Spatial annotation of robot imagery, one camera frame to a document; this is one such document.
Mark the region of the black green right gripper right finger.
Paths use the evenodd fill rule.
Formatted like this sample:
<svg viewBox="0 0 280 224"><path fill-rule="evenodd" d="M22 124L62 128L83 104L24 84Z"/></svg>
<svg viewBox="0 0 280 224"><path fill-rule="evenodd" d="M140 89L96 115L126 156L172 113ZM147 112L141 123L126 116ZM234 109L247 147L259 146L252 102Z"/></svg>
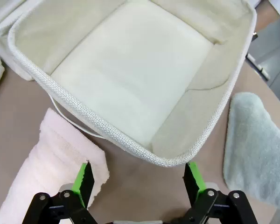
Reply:
<svg viewBox="0 0 280 224"><path fill-rule="evenodd" d="M219 190L207 188L195 162L185 165L183 176L191 208L176 224L205 224L210 218L222 224L256 224L246 194L234 190L225 195Z"/></svg>

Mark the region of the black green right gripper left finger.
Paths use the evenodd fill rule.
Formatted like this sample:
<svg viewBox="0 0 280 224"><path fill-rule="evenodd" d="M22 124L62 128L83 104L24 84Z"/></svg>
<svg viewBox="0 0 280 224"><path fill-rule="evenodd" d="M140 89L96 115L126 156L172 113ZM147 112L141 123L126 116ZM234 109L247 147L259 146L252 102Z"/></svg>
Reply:
<svg viewBox="0 0 280 224"><path fill-rule="evenodd" d="M68 219L73 224L95 224L86 206L94 186L89 162L83 163L71 187L54 196L39 192L34 195L23 219L24 224L58 224Z"/></svg>

